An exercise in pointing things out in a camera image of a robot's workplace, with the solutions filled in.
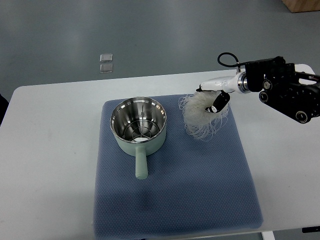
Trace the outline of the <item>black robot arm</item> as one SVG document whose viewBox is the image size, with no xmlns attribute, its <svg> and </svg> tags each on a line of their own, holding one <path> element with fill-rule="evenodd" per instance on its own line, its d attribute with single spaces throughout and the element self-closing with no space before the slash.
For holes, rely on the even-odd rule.
<svg viewBox="0 0 320 240">
<path fill-rule="evenodd" d="M 247 89 L 265 105 L 300 124 L 320 116 L 320 76 L 296 71 L 282 56 L 239 63 Z"/>
</svg>

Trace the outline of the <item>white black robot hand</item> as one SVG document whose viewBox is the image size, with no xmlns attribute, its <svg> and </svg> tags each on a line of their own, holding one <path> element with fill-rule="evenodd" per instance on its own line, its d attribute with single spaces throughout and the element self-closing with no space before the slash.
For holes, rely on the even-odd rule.
<svg viewBox="0 0 320 240">
<path fill-rule="evenodd" d="M 217 114 L 227 106 L 231 97 L 230 93 L 242 93 L 238 85 L 238 75 L 224 76 L 206 80 L 196 89 L 199 93 L 215 93 L 217 96 L 211 101 L 211 106 L 206 106 L 205 111 Z"/>
</svg>

